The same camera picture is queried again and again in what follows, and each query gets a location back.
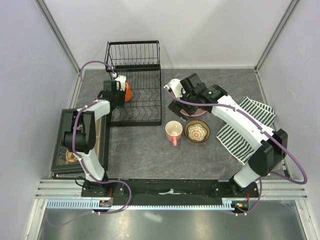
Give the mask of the pink plate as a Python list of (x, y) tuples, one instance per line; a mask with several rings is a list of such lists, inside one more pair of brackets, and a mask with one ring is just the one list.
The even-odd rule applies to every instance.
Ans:
[(199, 117), (199, 116), (201, 116), (201, 115), (204, 115), (207, 111), (204, 110), (204, 109), (198, 108), (198, 109), (196, 110), (196, 112), (193, 113), (193, 114), (191, 114), (191, 115), (188, 114), (188, 113), (187, 113), (185, 110), (183, 110), (183, 109), (181, 109), (180, 112), (181, 112), (184, 116), (187, 116), (187, 117)]

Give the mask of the orange mug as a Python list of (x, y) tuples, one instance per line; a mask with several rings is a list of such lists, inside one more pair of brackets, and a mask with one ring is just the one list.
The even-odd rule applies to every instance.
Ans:
[(130, 84), (128, 82), (125, 83), (125, 102), (129, 102), (132, 99), (132, 91)]

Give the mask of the beige patterned cup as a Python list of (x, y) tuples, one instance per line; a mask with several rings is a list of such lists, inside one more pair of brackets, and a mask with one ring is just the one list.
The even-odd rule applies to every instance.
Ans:
[(200, 145), (209, 139), (211, 130), (204, 121), (196, 119), (187, 122), (183, 133), (190, 143)]

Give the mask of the white patterned bowl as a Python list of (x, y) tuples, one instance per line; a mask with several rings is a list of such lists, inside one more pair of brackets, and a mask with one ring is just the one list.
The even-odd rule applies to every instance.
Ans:
[(207, 129), (200, 123), (195, 123), (187, 128), (187, 135), (193, 141), (201, 142), (207, 134)]

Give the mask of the pink mug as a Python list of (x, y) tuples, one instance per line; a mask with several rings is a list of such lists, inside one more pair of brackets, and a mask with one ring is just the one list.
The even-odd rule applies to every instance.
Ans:
[(181, 138), (182, 133), (183, 126), (178, 121), (169, 121), (165, 125), (166, 137), (173, 144), (174, 147), (177, 146), (178, 140)]

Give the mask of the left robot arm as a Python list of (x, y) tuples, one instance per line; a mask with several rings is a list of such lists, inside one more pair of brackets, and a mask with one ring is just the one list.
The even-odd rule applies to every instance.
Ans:
[(103, 90), (90, 104), (82, 108), (65, 109), (61, 117), (61, 144), (76, 157), (84, 173), (85, 194), (104, 197), (111, 193), (108, 176), (95, 151), (96, 121), (109, 115), (125, 103), (127, 77), (119, 75), (106, 80)]

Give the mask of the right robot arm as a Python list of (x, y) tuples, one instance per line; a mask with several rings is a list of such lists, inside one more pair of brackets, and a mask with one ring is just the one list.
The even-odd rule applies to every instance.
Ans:
[(228, 181), (233, 196), (242, 196), (251, 183), (266, 177), (287, 156), (288, 134), (283, 129), (275, 131), (262, 123), (219, 85), (206, 86), (193, 73), (182, 80), (171, 79), (164, 89), (173, 98), (168, 108), (184, 121), (187, 118), (181, 110), (192, 115), (197, 109), (203, 109), (222, 119), (230, 128), (222, 134), (227, 138), (224, 146), (248, 157), (243, 167)]

